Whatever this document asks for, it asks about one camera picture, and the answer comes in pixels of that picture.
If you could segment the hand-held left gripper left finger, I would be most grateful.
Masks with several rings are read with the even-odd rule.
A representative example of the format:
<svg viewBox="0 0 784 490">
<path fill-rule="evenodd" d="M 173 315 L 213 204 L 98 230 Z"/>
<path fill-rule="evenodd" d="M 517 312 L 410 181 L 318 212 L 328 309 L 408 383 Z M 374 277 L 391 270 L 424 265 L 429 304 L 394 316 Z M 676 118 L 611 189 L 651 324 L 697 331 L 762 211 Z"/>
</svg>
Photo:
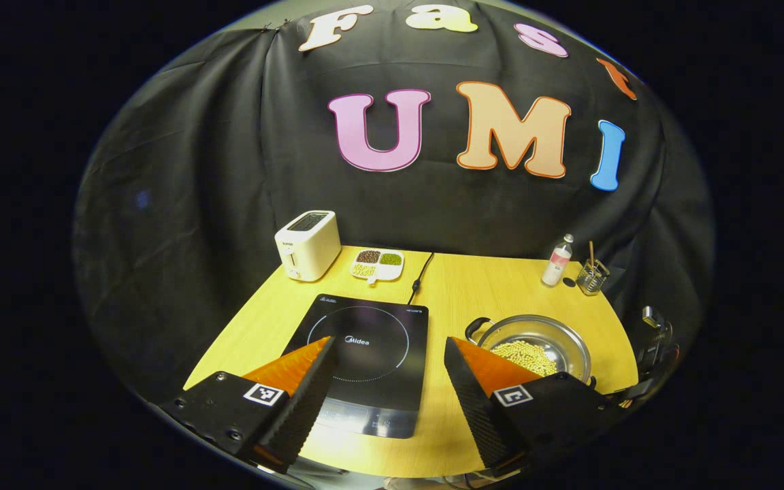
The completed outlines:
<svg viewBox="0 0 784 490">
<path fill-rule="evenodd" d="M 215 372 L 159 409 L 243 462 L 285 474 L 307 440 L 338 365 L 324 337 L 252 372 Z"/>
</svg>

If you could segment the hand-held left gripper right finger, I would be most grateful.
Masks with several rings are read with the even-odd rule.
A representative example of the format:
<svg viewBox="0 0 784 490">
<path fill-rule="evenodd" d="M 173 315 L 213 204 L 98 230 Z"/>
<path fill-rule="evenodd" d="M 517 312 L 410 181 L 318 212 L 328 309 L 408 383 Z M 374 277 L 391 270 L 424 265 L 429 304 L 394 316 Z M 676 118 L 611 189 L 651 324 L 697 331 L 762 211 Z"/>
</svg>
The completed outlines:
<svg viewBox="0 0 784 490">
<path fill-rule="evenodd" d="M 539 376 L 460 338 L 446 339 L 444 365 L 493 476 L 547 468 L 627 415 L 569 373 Z"/>
</svg>

